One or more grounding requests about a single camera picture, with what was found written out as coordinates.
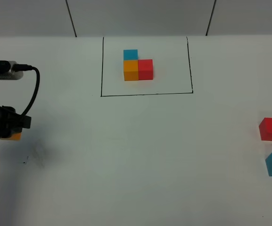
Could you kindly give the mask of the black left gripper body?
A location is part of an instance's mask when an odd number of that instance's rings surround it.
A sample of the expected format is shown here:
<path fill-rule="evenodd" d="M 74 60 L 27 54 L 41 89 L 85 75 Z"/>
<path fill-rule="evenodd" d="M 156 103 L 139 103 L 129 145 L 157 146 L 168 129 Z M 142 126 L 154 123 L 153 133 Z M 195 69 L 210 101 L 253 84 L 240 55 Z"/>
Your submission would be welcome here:
<path fill-rule="evenodd" d="M 10 106 L 0 106 L 0 139 L 8 138 L 14 133 L 22 133 L 31 127 L 31 117 L 16 113 Z"/>

